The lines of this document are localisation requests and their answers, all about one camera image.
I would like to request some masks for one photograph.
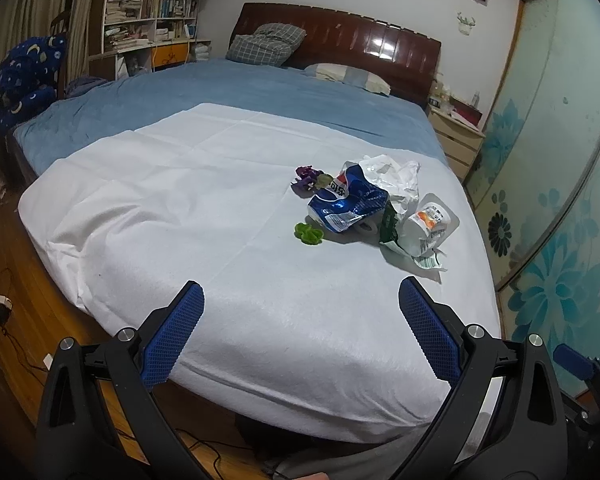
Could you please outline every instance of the clothes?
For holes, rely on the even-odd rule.
[[[273,480],[297,478],[316,471],[326,472],[329,480],[386,480],[408,457],[426,429],[427,425],[416,426],[386,444],[355,454],[339,451],[346,449],[346,445],[328,451],[307,449],[278,465]]]
[[[0,63],[0,135],[56,100],[64,34],[33,37],[13,47]]]
[[[96,88],[96,86],[104,85],[108,82],[109,81],[101,77],[81,75],[66,86],[66,98],[71,99],[72,97],[81,96],[86,94],[92,88]]]

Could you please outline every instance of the gray pants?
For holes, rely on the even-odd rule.
[[[475,453],[489,423],[490,416],[481,413],[464,445],[459,460]],[[408,433],[385,444],[352,453],[352,446],[337,444],[327,449],[307,449],[282,461],[276,468],[286,478],[300,478],[314,473],[327,473],[330,480],[388,480],[416,446],[428,424],[411,428]],[[285,480],[279,474],[273,480]]]

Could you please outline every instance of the bookshelf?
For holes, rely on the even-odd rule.
[[[99,0],[99,45],[90,42],[90,75],[115,80],[191,60],[200,0]]]

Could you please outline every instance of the nightstand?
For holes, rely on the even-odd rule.
[[[440,110],[427,107],[427,116],[445,151],[449,167],[463,181],[478,155],[484,134]]]

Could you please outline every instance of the blue bedsheet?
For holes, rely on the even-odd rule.
[[[426,115],[415,104],[313,79],[298,70],[224,59],[99,86],[52,104],[14,135],[33,170],[42,174],[58,158],[98,139],[147,126],[200,103],[323,124],[376,146],[411,150],[446,164]]]

